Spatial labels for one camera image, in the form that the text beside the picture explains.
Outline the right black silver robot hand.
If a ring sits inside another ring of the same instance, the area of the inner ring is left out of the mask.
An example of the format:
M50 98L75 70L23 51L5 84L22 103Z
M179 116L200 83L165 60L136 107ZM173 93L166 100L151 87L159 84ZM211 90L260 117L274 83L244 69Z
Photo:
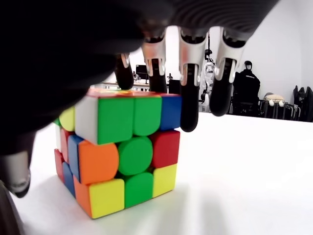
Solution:
M191 66L221 28L210 107L222 116L244 46L274 0L3 0L0 3L0 179L18 198L30 187L36 132L114 70L118 55L180 28Z

